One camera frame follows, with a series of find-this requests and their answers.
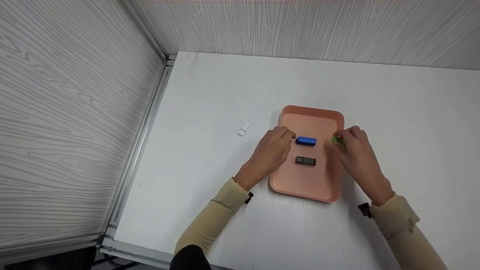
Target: hand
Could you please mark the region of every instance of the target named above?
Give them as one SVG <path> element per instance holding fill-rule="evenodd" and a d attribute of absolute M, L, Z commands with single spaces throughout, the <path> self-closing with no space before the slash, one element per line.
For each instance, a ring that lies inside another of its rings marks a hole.
<path fill-rule="evenodd" d="M 372 200 L 372 204 L 380 206 L 392 198 L 392 186 L 380 170 L 367 133 L 353 126 L 335 132 L 334 136 L 345 139 L 345 145 L 335 142 L 340 151 L 340 161 L 348 174 Z"/>
<path fill-rule="evenodd" d="M 243 189 L 250 190 L 286 160 L 291 140 L 297 135 L 287 127 L 276 126 L 260 140 L 252 157 L 241 167 L 234 179 Z"/>

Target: beige sleeve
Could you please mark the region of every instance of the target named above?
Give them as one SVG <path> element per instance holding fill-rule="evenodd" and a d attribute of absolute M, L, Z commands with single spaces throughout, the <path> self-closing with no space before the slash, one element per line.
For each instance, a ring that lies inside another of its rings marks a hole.
<path fill-rule="evenodd" d="M 188 245 L 197 245 L 207 254 L 228 221 L 249 198 L 248 193 L 230 178 L 180 236 L 174 254 Z"/>
<path fill-rule="evenodd" d="M 370 207 L 378 229 L 402 270 L 445 270 L 447 267 L 416 223 L 420 221 L 403 196 L 394 195 Z"/>

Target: blue usb flash drive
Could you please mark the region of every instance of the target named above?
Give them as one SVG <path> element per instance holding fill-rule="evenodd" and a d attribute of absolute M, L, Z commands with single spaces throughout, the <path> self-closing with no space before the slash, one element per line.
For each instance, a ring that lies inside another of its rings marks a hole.
<path fill-rule="evenodd" d="M 308 137 L 297 137 L 295 143 L 299 145 L 314 146 L 317 144 L 317 139 Z"/>

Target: gray wood grain wall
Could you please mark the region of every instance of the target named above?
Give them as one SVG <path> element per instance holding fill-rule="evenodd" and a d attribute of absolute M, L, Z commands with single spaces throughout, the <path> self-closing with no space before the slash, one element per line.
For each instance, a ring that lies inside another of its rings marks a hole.
<path fill-rule="evenodd" d="M 116 0 L 0 6 L 0 247 L 97 233 L 162 62 Z"/>
<path fill-rule="evenodd" d="M 480 69 L 479 0 L 133 0 L 170 53 Z"/>

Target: white table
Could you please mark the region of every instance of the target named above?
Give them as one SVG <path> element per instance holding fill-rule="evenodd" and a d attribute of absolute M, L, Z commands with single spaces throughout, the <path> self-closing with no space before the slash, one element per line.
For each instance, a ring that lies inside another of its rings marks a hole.
<path fill-rule="evenodd" d="M 384 174 L 451 269 L 480 264 L 480 71 L 181 52 L 116 241 L 172 253 L 286 105 L 337 110 L 365 129 Z M 245 136 L 237 131 L 252 122 Z M 208 256 L 235 270 L 396 269 L 368 201 L 344 177 L 332 204 L 263 181 Z"/>

